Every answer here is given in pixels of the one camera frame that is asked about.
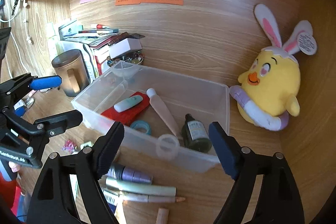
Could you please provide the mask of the person's left hand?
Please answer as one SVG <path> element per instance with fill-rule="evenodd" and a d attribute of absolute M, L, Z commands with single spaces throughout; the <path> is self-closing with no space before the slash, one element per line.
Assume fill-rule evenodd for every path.
<path fill-rule="evenodd" d="M 13 173 L 19 172 L 21 170 L 21 165 L 15 162 L 9 161 L 9 167 Z"/>

